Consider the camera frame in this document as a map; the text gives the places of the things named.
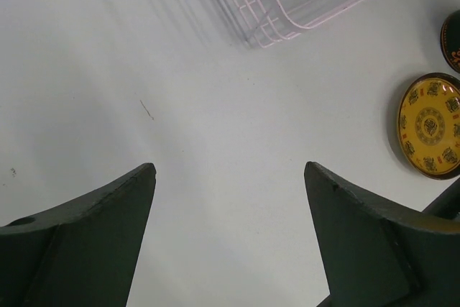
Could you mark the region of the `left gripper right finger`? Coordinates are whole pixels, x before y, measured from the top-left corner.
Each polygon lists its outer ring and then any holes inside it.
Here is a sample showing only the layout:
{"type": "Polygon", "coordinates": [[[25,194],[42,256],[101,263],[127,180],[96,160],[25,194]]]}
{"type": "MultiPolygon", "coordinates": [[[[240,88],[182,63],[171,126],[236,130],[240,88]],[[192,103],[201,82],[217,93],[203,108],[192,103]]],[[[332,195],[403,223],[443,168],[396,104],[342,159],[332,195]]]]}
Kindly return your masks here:
{"type": "Polygon", "coordinates": [[[316,162],[305,187],[329,294],[324,306],[457,306],[459,184],[416,211],[316,162]]]}

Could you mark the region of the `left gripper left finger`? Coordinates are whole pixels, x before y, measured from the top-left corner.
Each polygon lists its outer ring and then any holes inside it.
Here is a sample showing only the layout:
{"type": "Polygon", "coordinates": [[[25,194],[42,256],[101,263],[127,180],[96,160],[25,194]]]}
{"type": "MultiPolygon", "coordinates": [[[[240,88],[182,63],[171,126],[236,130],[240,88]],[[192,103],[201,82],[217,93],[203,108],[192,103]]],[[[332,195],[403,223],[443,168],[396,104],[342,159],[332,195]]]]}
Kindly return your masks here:
{"type": "Polygon", "coordinates": [[[2,306],[125,306],[155,193],[145,163],[1,228],[2,306]]]}

